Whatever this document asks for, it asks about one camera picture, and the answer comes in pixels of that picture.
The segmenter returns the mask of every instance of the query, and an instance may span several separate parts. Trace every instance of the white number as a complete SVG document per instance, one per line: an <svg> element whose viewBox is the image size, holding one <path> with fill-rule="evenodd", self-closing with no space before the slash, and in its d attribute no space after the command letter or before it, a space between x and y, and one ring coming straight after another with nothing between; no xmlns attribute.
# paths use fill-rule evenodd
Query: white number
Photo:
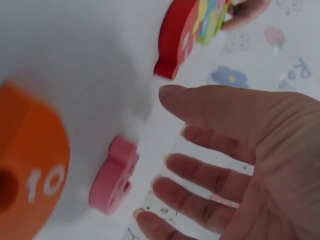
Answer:
<svg viewBox="0 0 320 240"><path fill-rule="evenodd" d="M51 186L51 182L54 177L58 177L58 181L54 186ZM31 175L26 181L26 186L29 189L28 194L28 202L31 204L35 201L36 192L37 192L37 184L41 177L41 170L40 169L33 169L31 171ZM46 197L53 196L61 187L65 179L65 166L58 165L54 169L52 169L47 177L45 178L44 185L43 185L43 193Z"/></svg>
<svg viewBox="0 0 320 240"><path fill-rule="evenodd" d="M50 186L50 183L55 176L58 176L59 180L55 184L55 186ZM54 169L52 169L52 171L46 177L44 185L43 185L44 195L46 195L47 197L55 195L55 193L58 191L61 184L63 183L64 179L65 179L65 167L64 166L58 165Z"/></svg>
<svg viewBox="0 0 320 240"><path fill-rule="evenodd" d="M40 169L33 169L30 177L26 181L26 186L29 188L28 194L28 202L31 204L35 201L36 191L37 191L37 183L41 177Z"/></svg>

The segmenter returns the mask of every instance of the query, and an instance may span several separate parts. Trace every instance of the toy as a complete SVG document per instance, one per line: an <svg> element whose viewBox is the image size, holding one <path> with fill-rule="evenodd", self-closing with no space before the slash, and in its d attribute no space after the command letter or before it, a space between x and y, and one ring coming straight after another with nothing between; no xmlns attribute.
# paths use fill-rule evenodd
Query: toy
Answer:
<svg viewBox="0 0 320 240"><path fill-rule="evenodd" d="M222 6L222 8L221 8L221 12L220 13L219 13L220 10L219 10L219 7L218 7L219 18L218 18L215 30L213 32L213 36L214 37L218 34L218 31L221 29L222 25L224 24L225 19L226 19L226 15L228 13L229 5L228 4L224 4L224 5L221 5L221 6Z"/></svg>
<svg viewBox="0 0 320 240"><path fill-rule="evenodd" d="M0 239L30 240L64 188L68 138L53 109L9 82L0 116Z"/></svg>
<svg viewBox="0 0 320 240"><path fill-rule="evenodd" d="M137 146L117 136L92 185L90 205L105 214L113 214L131 189L129 178L138 160Z"/></svg>
<svg viewBox="0 0 320 240"><path fill-rule="evenodd" d="M213 36L217 24L217 2L218 0L208 0L208 7L203 19L200 36L197 39L201 44L208 44Z"/></svg>
<svg viewBox="0 0 320 240"><path fill-rule="evenodd" d="M159 59L154 74L173 80L180 65L190 55L200 30L199 0L174 0L163 20L159 34Z"/></svg>
<svg viewBox="0 0 320 240"><path fill-rule="evenodd" d="M197 41L207 45L216 36L225 21L229 0L208 0L208 8L203 20L200 36Z"/></svg>

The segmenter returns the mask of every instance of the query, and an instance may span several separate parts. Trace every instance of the hole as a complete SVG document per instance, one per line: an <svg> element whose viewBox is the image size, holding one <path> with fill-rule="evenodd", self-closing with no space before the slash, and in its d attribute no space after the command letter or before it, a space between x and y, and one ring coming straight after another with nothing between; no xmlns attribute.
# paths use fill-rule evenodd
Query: hole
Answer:
<svg viewBox="0 0 320 240"><path fill-rule="evenodd" d="M8 170L0 170L0 214L14 203L19 190L19 181Z"/></svg>
<svg viewBox="0 0 320 240"><path fill-rule="evenodd" d="M123 192L126 192L128 190L130 186L130 182L127 182L125 185L124 185L124 188L123 188Z"/></svg>

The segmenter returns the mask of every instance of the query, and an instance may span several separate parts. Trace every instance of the hand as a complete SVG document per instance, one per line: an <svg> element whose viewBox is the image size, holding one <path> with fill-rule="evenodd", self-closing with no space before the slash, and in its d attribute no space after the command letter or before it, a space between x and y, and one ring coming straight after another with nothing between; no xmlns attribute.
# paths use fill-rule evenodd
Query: hand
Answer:
<svg viewBox="0 0 320 240"><path fill-rule="evenodd" d="M226 21L221 29L230 31L250 23L263 13L271 3L271 0L233 0L228 13L233 16Z"/></svg>
<svg viewBox="0 0 320 240"><path fill-rule="evenodd" d="M254 165L253 176L182 154L169 170L239 204L199 197L160 177L154 194L220 240L320 239L320 103L292 92L207 85L164 86L162 105L188 126L183 136L201 147ZM149 240L191 240L155 214L136 211Z"/></svg>

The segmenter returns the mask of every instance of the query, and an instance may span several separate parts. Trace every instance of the play mat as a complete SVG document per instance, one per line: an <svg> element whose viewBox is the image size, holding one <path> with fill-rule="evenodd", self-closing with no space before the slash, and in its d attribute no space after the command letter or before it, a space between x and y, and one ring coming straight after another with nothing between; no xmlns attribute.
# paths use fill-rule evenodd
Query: play mat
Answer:
<svg viewBox="0 0 320 240"><path fill-rule="evenodd" d="M315 0L277 0L251 24L227 35L224 49L214 63L206 83L264 91L291 91L320 100L320 61L318 42L312 19L320 2ZM188 156L219 167L252 175L253 167L233 160L222 153L198 147L178 137L172 153ZM204 198L237 207L207 190L162 169L161 176L169 177ZM191 220L168 208L150 191L141 206L166 220L184 234L200 240L215 240L211 233ZM123 240L144 240L133 221Z"/></svg>
<svg viewBox="0 0 320 240"><path fill-rule="evenodd" d="M180 137L184 123L163 109L158 89L171 83L189 88L220 84L295 91L320 100L320 34L316 26L320 2L272 0L258 19L236 31L219 32L208 45L194 44L195 38L189 36L185 46L194 44L193 50L186 48L182 58L187 59L178 72L170 70L167 78L177 74L173 82L154 75L159 60L159 32L171 3L172 0L0 3L0 84L11 79L13 84L44 100L65 128L64 132L54 118L54 128L47 131L45 124L51 123L52 118L44 123L30 118L28 123L37 131L30 132L32 128L25 125L23 129L29 136L50 132L51 136L60 134L69 144L69 150L67 141L59 146L65 151L64 162L51 165L54 156L43 155L53 162L44 164L42 158L34 162L46 168L27 164L22 168L31 171L30 177L30 172L23 173L27 181L19 186L29 190L28 195L27 191L23 193L28 204L21 205L26 206L22 211L28 209L42 222L39 218L23 222L20 211L8 222L0 208L0 223L6 224L6 228L0 226L1 233L17 234L14 240L20 240L17 236L22 231L17 231L18 226L24 226L27 232L37 225L40 231L35 240L145 240L132 217L136 208L143 207L189 236L218 239L155 198L150 182L157 175L168 176L200 196L236 208L168 172L163 159L170 152L184 153L249 175L253 168ZM43 105L14 88L1 89L0 98L6 89L6 93L24 99L29 107L43 110L39 108ZM52 117L51 111L41 114ZM46 143L40 138L36 141L42 146ZM125 154L119 151L123 146ZM119 181L127 194L120 207L115 212L104 209L105 215L97 210L101 208L97 199L92 199L96 209L90 207L89 197L107 156L112 163L121 162L126 177L132 174L132 166L135 170L130 184ZM39 201L46 211L39 211Z"/></svg>

